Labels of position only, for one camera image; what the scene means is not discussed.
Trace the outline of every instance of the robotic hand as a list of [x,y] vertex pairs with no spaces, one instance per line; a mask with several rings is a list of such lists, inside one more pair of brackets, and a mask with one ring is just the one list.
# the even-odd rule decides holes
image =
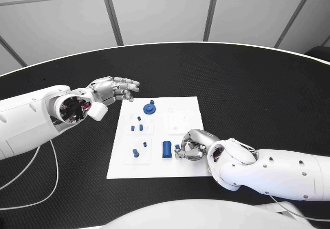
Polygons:
[[28,152],[73,128],[87,116],[102,121],[117,100],[135,98],[141,83],[104,77],[87,88],[57,85],[0,101],[0,160]]
[[[192,150],[185,151],[188,143]],[[256,150],[234,138],[220,140],[200,129],[189,131],[175,152],[177,157],[194,161],[207,156],[217,182],[233,191],[246,185],[287,199],[330,201],[330,157]]]

